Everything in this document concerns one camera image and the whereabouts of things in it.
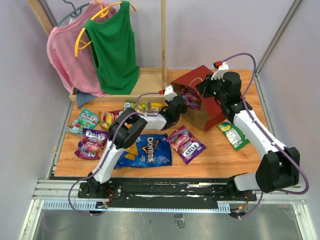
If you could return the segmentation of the dark blue snack wrapper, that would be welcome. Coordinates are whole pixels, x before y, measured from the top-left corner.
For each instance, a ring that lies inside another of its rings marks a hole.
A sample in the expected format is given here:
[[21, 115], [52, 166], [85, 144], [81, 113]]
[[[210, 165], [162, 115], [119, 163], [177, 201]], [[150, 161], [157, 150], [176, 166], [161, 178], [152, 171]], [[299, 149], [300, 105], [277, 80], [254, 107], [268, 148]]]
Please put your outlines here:
[[114, 168], [171, 166], [172, 151], [167, 137], [167, 134], [141, 134], [132, 146], [124, 150]]

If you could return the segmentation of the red paper bag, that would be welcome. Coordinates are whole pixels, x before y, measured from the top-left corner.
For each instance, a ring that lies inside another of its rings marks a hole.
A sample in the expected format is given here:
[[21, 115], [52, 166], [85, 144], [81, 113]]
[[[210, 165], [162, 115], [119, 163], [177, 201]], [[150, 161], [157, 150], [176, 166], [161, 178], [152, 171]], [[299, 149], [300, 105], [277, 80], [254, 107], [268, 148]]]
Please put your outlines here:
[[206, 66], [201, 65], [171, 82], [174, 91], [178, 95], [181, 94], [182, 86], [190, 87], [196, 91], [201, 99], [201, 109], [195, 110], [188, 107], [187, 112], [182, 116], [194, 127], [205, 132], [225, 119], [233, 122], [235, 114], [240, 113], [245, 107], [252, 109], [248, 103], [243, 103], [242, 94], [237, 102], [220, 102], [215, 97], [204, 98], [201, 96], [196, 89], [196, 85], [201, 83], [207, 74], [213, 74], [213, 72]]

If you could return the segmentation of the green candy bag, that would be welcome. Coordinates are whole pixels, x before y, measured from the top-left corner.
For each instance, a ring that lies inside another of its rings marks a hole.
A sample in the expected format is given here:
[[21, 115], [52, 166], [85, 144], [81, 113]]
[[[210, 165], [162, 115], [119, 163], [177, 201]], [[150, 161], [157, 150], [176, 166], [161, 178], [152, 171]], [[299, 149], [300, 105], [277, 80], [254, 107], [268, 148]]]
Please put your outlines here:
[[250, 143], [245, 134], [233, 123], [225, 120], [217, 125], [221, 132], [226, 136], [232, 147], [238, 151]]

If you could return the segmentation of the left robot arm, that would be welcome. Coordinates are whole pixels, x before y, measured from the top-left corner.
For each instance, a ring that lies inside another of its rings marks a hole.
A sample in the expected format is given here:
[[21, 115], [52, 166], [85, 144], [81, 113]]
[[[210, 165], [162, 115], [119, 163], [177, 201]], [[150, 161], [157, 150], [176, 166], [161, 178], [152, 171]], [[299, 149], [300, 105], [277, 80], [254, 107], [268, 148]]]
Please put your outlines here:
[[166, 103], [160, 111], [138, 112], [129, 107], [111, 124], [100, 161], [86, 177], [89, 191], [96, 198], [101, 198], [107, 193], [106, 183], [110, 180], [116, 163], [122, 153], [135, 143], [143, 130], [167, 130], [176, 125], [181, 114], [188, 110], [185, 100], [178, 95]]

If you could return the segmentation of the teal Fox's candy bag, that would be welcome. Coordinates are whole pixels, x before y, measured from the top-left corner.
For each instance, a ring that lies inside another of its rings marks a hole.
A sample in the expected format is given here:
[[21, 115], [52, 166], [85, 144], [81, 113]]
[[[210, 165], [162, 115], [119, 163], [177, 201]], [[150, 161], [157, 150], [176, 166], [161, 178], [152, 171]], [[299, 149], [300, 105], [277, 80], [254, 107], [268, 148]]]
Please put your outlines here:
[[64, 130], [76, 136], [81, 136], [84, 129], [94, 129], [99, 121], [100, 119], [97, 114], [84, 109]]

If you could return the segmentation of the yellow M&M's bag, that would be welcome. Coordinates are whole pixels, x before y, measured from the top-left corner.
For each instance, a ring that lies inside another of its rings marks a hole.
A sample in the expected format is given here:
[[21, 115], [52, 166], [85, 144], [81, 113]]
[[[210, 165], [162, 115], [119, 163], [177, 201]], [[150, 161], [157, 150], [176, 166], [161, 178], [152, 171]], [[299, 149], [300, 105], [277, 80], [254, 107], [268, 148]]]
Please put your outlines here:
[[161, 104], [161, 103], [158, 103], [158, 102], [151, 102], [150, 103], [150, 110], [152, 111], [152, 112], [160, 112], [161, 111], [161, 109], [163, 108], [163, 104]]

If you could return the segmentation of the orange Fox's fruits candy bag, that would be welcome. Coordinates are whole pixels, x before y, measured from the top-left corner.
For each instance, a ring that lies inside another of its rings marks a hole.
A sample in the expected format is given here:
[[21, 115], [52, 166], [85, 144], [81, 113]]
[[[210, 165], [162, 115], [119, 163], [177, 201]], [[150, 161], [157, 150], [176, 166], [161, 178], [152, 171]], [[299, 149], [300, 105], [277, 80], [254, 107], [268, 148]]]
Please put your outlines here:
[[100, 111], [100, 125], [104, 131], [108, 131], [112, 123], [114, 123], [123, 113], [121, 109], [112, 111]]

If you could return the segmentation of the purple Fox's berries bag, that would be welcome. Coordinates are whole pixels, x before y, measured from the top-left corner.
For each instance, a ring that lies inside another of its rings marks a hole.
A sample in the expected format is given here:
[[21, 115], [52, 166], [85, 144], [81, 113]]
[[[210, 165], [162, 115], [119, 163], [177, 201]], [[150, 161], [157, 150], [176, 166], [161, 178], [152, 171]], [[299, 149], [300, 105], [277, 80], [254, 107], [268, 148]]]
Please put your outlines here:
[[179, 154], [186, 165], [206, 149], [206, 146], [185, 126], [175, 130], [166, 141]]

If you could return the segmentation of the purple snack pack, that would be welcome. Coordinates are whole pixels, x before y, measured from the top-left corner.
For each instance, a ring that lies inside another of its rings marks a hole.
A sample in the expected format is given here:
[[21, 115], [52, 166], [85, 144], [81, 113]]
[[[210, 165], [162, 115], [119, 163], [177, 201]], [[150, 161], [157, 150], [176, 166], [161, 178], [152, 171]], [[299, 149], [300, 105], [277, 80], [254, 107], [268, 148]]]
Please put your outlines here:
[[84, 128], [74, 154], [84, 160], [99, 160], [107, 143], [107, 131]]

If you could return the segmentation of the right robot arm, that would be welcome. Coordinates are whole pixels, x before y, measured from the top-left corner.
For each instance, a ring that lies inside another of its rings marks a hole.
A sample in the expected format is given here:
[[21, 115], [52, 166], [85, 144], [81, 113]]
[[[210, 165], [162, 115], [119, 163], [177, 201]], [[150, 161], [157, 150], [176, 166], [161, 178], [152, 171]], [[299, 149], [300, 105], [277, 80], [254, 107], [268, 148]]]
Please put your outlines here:
[[261, 158], [256, 172], [233, 177], [226, 188], [232, 200], [240, 199], [245, 191], [264, 193], [280, 191], [299, 182], [300, 153], [295, 147], [286, 147], [261, 123], [241, 93], [240, 75], [233, 71], [224, 74], [209, 73], [196, 89], [204, 98], [214, 98], [227, 119], [239, 128], [252, 143]]

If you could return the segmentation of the green Fox's spring tea bag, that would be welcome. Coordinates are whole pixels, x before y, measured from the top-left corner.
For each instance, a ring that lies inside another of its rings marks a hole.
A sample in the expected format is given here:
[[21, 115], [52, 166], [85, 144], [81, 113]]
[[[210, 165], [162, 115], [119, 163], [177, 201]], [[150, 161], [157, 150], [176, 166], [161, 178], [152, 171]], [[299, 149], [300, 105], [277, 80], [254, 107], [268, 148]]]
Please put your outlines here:
[[123, 112], [128, 108], [132, 108], [138, 113], [143, 113], [143, 114], [150, 113], [150, 103], [149, 102], [147, 102], [147, 103], [140, 102], [140, 103], [136, 104], [136, 102], [134, 102], [134, 101], [125, 101], [124, 105], [123, 105]]

